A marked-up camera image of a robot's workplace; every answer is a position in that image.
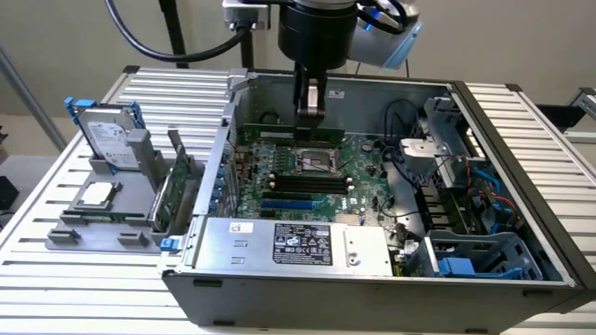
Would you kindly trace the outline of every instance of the black ram slot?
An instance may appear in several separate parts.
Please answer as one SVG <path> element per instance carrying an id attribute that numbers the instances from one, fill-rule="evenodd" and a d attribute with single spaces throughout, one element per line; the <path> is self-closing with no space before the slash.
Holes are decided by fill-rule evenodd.
<path id="1" fill-rule="evenodd" d="M 347 194 L 344 178 L 310 177 L 310 176 L 276 176 L 276 192 Z"/>
<path id="2" fill-rule="evenodd" d="M 314 196 L 311 194 L 302 193 L 283 193 L 283 192 L 263 192 L 264 199 L 279 199 L 279 200 L 312 200 Z"/>
<path id="3" fill-rule="evenodd" d="M 298 147 L 298 148 L 314 148 L 314 149 L 335 149 L 338 143 L 328 142 L 308 142 L 295 140 L 268 140 L 274 142 L 279 147 Z"/>
<path id="4" fill-rule="evenodd" d="M 276 176 L 278 181 L 296 182 L 296 183 L 334 183 L 343 184 L 346 182 L 344 178 L 339 177 L 310 177 L 310 176 Z"/>
<path id="5" fill-rule="evenodd" d="M 319 188 L 294 188 L 294 187 L 278 187 L 275 191 L 279 192 L 296 192 L 296 193 L 326 193 L 326 194 L 348 194 L 346 188 L 326 188 L 320 186 Z"/>

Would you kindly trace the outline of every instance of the blue latch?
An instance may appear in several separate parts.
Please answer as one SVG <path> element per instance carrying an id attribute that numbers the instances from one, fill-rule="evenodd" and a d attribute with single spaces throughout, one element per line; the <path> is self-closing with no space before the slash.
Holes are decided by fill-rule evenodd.
<path id="1" fill-rule="evenodd" d="M 132 109 L 132 114 L 135 116 L 135 122 L 140 125 L 143 129 L 146 129 L 146 121 L 143 120 L 143 113 L 140 112 L 140 106 L 136 101 L 132 101 L 128 104 L 128 107 Z"/>
<path id="2" fill-rule="evenodd" d="M 470 258 L 446 257 L 439 261 L 439 269 L 446 277 L 474 278 L 476 276 Z"/>
<path id="3" fill-rule="evenodd" d="M 503 273 L 478 273 L 470 258 L 446 257 L 439 261 L 439 269 L 440 274 L 454 278 L 520 279 L 523 274 L 523 269 L 520 267 L 515 267 Z"/>
<path id="4" fill-rule="evenodd" d="M 75 107 L 72 106 L 72 101 L 75 98 L 70 96 L 67 99 L 64 99 L 64 105 L 67 106 L 67 112 L 71 116 L 72 122 L 75 122 L 75 125 L 79 125 L 79 117 L 76 116 Z"/>
<path id="5" fill-rule="evenodd" d="M 82 99 L 75 102 L 75 107 L 90 108 L 95 106 L 95 100 Z"/>
<path id="6" fill-rule="evenodd" d="M 159 249 L 162 251 L 178 251 L 178 245 L 180 244 L 179 239 L 163 239 Z"/>

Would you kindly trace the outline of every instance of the power supply label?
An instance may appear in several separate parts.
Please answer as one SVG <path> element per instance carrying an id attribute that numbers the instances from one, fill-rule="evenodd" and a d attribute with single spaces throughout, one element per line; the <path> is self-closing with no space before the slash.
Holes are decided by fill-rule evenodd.
<path id="1" fill-rule="evenodd" d="M 334 265 L 330 226 L 276 223 L 274 261 L 278 264 Z"/>

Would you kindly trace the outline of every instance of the motherboard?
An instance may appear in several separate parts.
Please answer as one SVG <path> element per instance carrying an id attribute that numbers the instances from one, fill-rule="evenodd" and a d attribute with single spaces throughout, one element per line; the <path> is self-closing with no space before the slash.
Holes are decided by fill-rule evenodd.
<path id="1" fill-rule="evenodd" d="M 379 142 L 334 134 L 330 142 L 303 144 L 246 131 L 235 153 L 236 217 L 378 224 L 379 205 L 391 196 Z"/>

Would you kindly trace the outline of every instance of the hard drive label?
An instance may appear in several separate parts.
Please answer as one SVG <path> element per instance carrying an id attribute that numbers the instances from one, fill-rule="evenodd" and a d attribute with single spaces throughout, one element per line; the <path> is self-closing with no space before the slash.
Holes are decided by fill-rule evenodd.
<path id="1" fill-rule="evenodd" d="M 95 148 L 108 163 L 122 169 L 138 169 L 139 163 L 132 148 L 127 143 L 127 133 L 119 124 L 110 122 L 88 122 L 98 148 Z"/>

